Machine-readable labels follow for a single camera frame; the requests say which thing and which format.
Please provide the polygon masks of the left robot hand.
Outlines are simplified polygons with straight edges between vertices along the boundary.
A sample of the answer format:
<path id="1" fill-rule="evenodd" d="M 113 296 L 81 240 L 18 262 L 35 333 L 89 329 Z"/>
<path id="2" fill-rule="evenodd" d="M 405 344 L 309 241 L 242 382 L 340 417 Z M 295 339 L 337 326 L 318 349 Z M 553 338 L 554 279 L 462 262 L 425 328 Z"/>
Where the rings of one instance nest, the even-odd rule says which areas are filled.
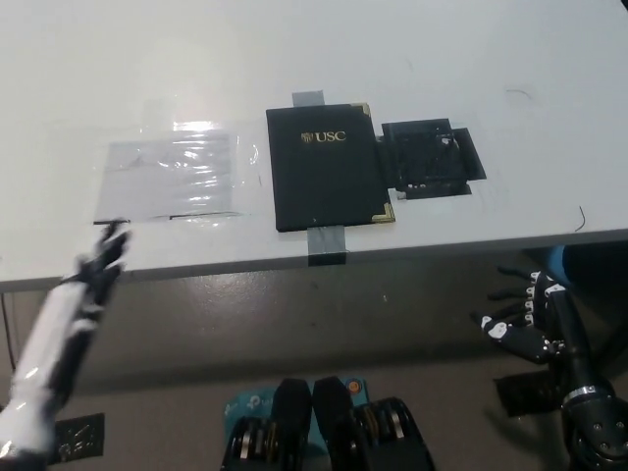
<path id="1" fill-rule="evenodd" d="M 101 233 L 92 252 L 78 260 L 77 271 L 71 280 L 82 285 L 80 312 L 98 318 L 104 310 L 113 288 L 124 270 L 121 262 L 131 233 L 126 221 L 113 220 Z"/>

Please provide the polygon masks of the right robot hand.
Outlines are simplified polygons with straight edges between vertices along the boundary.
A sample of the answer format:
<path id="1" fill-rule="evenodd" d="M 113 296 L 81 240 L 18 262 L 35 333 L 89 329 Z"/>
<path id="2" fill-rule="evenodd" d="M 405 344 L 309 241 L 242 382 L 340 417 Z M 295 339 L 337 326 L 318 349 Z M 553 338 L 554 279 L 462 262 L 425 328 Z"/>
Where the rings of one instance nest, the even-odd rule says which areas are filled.
<path id="1" fill-rule="evenodd" d="M 523 280 L 524 287 L 504 288 L 487 295 L 490 301 L 513 302 L 490 314 L 472 312 L 470 319 L 503 350 L 535 364 L 546 364 L 556 353 L 547 337 L 549 299 L 565 287 L 543 271 L 498 266 L 500 274 Z"/>

